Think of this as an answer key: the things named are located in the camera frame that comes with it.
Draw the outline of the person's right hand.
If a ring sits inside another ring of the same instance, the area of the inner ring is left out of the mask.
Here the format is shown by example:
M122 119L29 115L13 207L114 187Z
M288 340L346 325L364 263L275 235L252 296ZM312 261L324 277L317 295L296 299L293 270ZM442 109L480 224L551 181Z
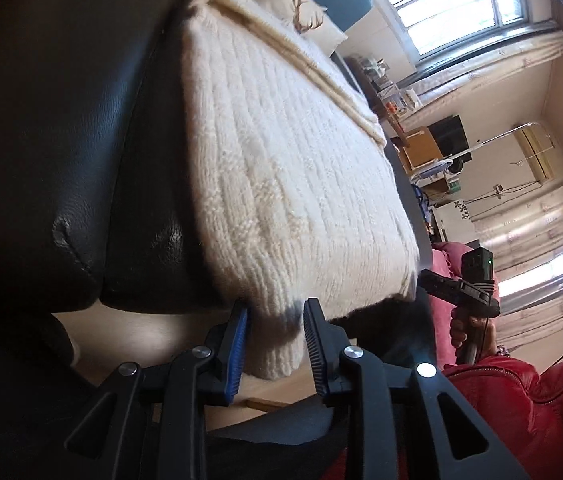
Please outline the person's right hand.
M457 359L465 353L464 348L472 342L477 345L477 355L475 356L477 362L495 356L497 343L496 326L493 321L489 318L476 318L463 308L455 308L451 316L449 336L451 336L451 344L455 348Z

